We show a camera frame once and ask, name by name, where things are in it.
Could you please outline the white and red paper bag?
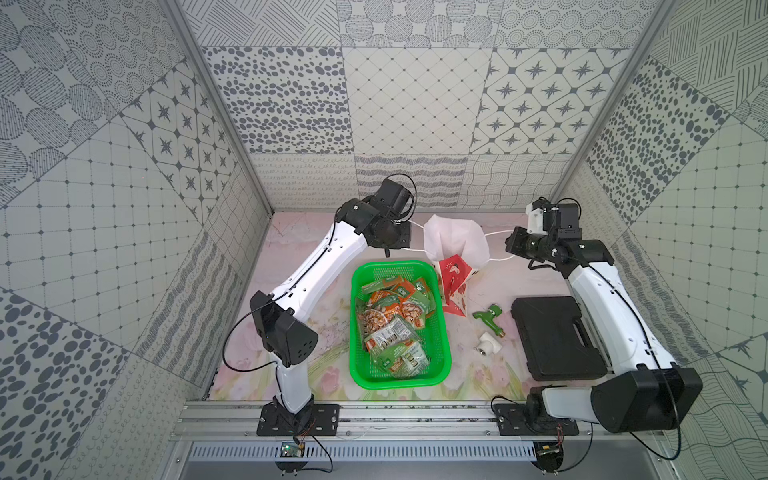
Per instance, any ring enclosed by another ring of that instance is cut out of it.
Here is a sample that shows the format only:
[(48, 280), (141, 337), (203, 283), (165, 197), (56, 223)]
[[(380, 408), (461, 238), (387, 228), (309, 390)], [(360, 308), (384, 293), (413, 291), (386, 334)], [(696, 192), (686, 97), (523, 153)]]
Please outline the white and red paper bag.
[(492, 261), (489, 236), (469, 219), (433, 215), (423, 225), (423, 250), (436, 270), (445, 313), (467, 316), (468, 282)]

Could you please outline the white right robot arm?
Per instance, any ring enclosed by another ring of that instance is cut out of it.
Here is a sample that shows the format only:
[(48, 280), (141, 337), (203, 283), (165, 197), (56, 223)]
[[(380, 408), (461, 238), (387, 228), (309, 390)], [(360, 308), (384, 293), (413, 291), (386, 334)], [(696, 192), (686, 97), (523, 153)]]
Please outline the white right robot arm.
[(703, 382), (653, 335), (605, 244), (583, 238), (580, 204), (539, 198), (526, 214), (527, 225), (506, 239), (507, 252), (529, 270), (553, 269), (570, 290), (511, 305), (539, 383), (526, 399), (529, 420), (584, 421), (611, 433), (679, 428)]

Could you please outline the green white condiment packet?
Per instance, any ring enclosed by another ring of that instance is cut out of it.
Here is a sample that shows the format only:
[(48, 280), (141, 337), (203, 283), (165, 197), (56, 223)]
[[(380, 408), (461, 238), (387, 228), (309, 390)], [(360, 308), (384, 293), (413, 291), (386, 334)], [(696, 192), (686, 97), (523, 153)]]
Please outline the green white condiment packet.
[(389, 323), (368, 335), (364, 339), (364, 346), (369, 353), (379, 354), (391, 346), (418, 340), (419, 336), (413, 326), (402, 317), (395, 316)]

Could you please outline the white pipe elbow fitting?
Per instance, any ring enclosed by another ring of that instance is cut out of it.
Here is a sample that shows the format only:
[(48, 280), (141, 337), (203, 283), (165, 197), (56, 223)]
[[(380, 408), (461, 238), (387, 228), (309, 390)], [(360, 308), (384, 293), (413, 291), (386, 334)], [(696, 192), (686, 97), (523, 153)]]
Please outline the white pipe elbow fitting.
[(483, 333), (479, 338), (476, 350), (483, 356), (493, 356), (500, 352), (502, 345), (488, 332)]

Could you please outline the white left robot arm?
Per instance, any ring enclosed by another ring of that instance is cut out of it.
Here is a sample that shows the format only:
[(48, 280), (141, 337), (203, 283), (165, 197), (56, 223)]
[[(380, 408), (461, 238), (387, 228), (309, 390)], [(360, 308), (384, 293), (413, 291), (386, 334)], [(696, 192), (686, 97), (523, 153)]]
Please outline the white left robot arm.
[(270, 293), (259, 291), (251, 297), (256, 332), (276, 362), (278, 403), (289, 413), (299, 415), (313, 402), (308, 358), (318, 334), (307, 325), (312, 310), (366, 249), (390, 252), (410, 245), (416, 203), (417, 187), (409, 175), (385, 177), (375, 193), (348, 200), (336, 210), (326, 235), (287, 280)]

